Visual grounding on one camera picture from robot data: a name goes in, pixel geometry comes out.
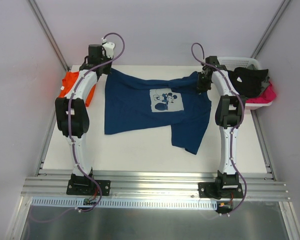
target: printed graphic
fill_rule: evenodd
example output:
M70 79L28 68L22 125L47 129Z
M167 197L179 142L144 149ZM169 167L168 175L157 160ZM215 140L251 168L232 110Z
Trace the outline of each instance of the printed graphic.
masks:
M181 94L172 92L170 88L150 89L150 98L153 113L184 110Z

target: white laundry basket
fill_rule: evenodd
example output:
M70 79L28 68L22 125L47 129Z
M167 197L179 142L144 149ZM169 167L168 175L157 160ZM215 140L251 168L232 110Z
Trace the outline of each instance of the white laundry basket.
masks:
M262 69L260 63L249 57L218 57L218 61L221 65L225 65L226 69L233 71L235 68L242 67L247 68L249 65L253 64L257 69ZM246 103L245 109L256 110L261 107L270 106L272 101L269 103Z

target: navy t-shirt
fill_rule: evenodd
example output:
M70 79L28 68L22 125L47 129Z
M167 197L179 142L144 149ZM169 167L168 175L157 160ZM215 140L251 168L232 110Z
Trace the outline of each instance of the navy t-shirt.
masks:
M143 80L112 69L105 84L104 133L171 125L171 143L197 154L211 101L196 92L198 73L173 80Z

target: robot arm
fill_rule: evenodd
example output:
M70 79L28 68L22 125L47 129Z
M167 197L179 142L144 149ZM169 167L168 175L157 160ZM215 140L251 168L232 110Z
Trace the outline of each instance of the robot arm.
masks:
M216 56L206 58L205 62L218 68L224 76L228 76L227 69L220 65ZM234 194L234 198L242 198L242 186L239 183L239 175L236 171L236 147L238 128L236 126L241 122L243 109L240 106L238 96L243 107L246 98L235 90L231 82L224 79L215 68L204 66L198 77L198 92L206 92L211 89L211 83L214 83L220 100L215 112L215 123L219 126L221 135L221 160L217 177L214 183L199 183L200 197L220 199L223 196Z
M91 181L78 168L79 165L86 175L92 177L93 159L87 155L86 149L86 133L90 122L85 102L100 76L110 73L112 64L108 63L93 71L88 71L113 59L114 48L115 44L107 42L106 39L102 39L102 44L89 45L88 56L85 57L84 63L79 69L79 76L73 87L65 97L58 97L55 100L57 126L67 138L73 163L73 172L67 189L68 195L90 195L94 191ZM71 112L69 112L68 105L71 97ZM68 126L69 114L71 114L71 138L69 137Z

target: orange shirt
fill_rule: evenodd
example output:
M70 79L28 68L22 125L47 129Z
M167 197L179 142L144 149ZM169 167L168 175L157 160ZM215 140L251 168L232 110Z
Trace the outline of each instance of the orange shirt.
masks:
M67 72L65 74L65 77L64 79L62 79L62 86L64 87L61 92L60 92L60 95L59 95L59 98L64 98L65 95L70 92L70 90L72 89L72 87L74 86L74 84L76 83L77 79L79 77L79 72ZM89 95L88 97L86 98L86 101L85 101L85 106L86 107L89 107L90 105L90 102L95 94L95 89L96 89L96 85L94 85L92 88L91 88L91 91L89 92Z

